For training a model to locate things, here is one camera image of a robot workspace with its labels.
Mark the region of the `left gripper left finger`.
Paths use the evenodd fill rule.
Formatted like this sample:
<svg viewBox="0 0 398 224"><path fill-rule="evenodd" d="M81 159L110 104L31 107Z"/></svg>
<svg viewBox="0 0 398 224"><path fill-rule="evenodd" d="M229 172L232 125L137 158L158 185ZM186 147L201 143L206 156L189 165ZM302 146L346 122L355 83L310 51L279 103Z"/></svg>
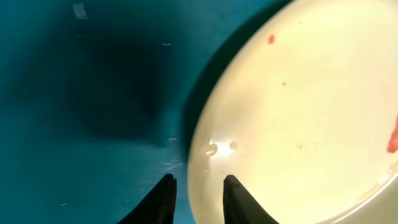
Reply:
<svg viewBox="0 0 398 224"><path fill-rule="evenodd" d="M172 224L176 196L177 180L172 174L165 174L118 224Z"/></svg>

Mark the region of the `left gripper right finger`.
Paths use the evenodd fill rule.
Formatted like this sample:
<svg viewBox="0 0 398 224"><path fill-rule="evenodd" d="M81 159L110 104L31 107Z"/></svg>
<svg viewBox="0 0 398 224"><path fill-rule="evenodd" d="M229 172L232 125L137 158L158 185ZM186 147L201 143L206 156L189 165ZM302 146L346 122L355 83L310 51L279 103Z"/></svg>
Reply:
<svg viewBox="0 0 398 224"><path fill-rule="evenodd" d="M279 224L234 175L223 181L223 213L225 224Z"/></svg>

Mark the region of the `light green plate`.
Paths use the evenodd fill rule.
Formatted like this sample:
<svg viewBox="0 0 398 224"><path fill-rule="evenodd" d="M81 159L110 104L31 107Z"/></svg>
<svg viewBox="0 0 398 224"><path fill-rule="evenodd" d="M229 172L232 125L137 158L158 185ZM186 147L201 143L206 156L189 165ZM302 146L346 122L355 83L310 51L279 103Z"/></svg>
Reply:
<svg viewBox="0 0 398 224"><path fill-rule="evenodd" d="M397 1L292 1L230 62L195 129L188 195L223 223L234 175L279 223L397 222Z"/></svg>

